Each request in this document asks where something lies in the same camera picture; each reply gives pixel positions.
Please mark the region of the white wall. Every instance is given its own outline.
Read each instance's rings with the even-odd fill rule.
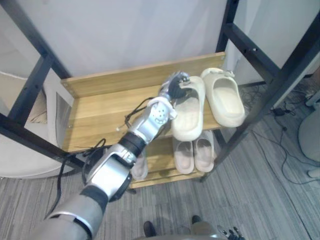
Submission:
[[[5,101],[2,99],[2,97],[0,97],[0,113],[8,116],[9,114],[9,108],[7,107]]]
[[[0,31],[0,71],[27,78],[33,66]]]
[[[226,0],[18,0],[74,76],[215,51]]]

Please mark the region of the wooden board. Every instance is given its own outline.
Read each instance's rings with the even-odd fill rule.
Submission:
[[[146,148],[148,175],[145,179],[133,180],[132,188],[141,188],[155,184],[199,178],[204,175],[196,169],[190,174],[181,174],[175,166],[172,138],[154,140]]]
[[[68,152],[80,151],[94,146],[102,138],[106,139],[107,145],[117,143],[127,131],[126,126],[116,131],[117,127],[124,124],[125,115],[145,98],[156,96],[159,88],[160,85],[156,85],[75,99],[62,148]],[[203,129],[218,128],[221,126],[205,100]],[[171,135],[171,131],[168,131],[164,137]]]
[[[221,68],[224,52],[195,56],[177,61],[122,69],[63,79],[61,83],[75,98],[161,85],[174,72],[199,76],[206,68]]]
[[[136,189],[136,188],[142,188],[142,187],[152,186],[156,184],[165,184],[165,183],[171,183],[171,182],[176,182],[180,180],[200,178],[203,175],[205,175],[203,172],[195,171],[187,175],[180,173],[178,175],[156,178],[156,179],[152,179],[151,177],[151,179],[149,180],[143,180],[143,181],[134,180],[131,183],[130,187],[133,189]]]

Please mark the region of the slipper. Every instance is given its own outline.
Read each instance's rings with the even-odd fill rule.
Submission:
[[[174,164],[182,174],[190,174],[195,168],[192,141],[179,141],[172,138]]]
[[[203,131],[197,140],[193,141],[194,165],[200,172],[208,173],[214,168],[217,157],[214,148],[214,134]]]
[[[146,149],[136,159],[135,165],[131,168],[132,177],[135,180],[143,180],[148,175],[148,163],[146,157]]]
[[[174,103],[177,116],[171,122],[173,136],[181,142],[189,142],[200,136],[204,124],[205,84],[198,76],[191,76],[182,89],[189,93]]]
[[[205,95],[215,120],[222,126],[233,128],[245,120],[245,108],[241,101],[235,75],[219,68],[205,69],[201,77]]]

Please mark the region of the robotic hand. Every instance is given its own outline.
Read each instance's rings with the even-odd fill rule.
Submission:
[[[88,174],[87,185],[40,224],[30,240],[87,240],[99,229],[108,202],[121,198],[132,176],[130,169],[142,150],[168,120],[177,116],[172,101],[186,95],[181,84],[188,84],[185,72],[171,75],[158,96],[150,100],[120,141],[110,147]]]

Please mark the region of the gray carpet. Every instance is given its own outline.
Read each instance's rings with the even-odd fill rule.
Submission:
[[[311,110],[303,104],[287,107],[296,109],[295,116],[278,118],[287,127],[283,145],[300,160],[312,163],[303,156],[297,141],[299,124]],[[281,127],[272,115],[265,116],[254,130],[273,140],[280,138]],[[213,226],[237,226],[248,240],[307,240],[308,234],[320,240],[320,182],[288,182],[281,172],[284,152],[263,138],[258,140],[282,184],[250,133],[205,183],[194,179],[139,188],[136,195],[125,193],[122,199],[110,203],[96,239],[130,240],[142,236],[147,220],[161,235],[186,234],[192,215],[197,214]],[[314,168],[290,157],[284,170],[293,181],[304,182],[312,179],[306,171]],[[20,240],[33,230],[55,199],[56,180],[0,181],[1,240]],[[64,176],[61,202],[81,187],[79,174]]]

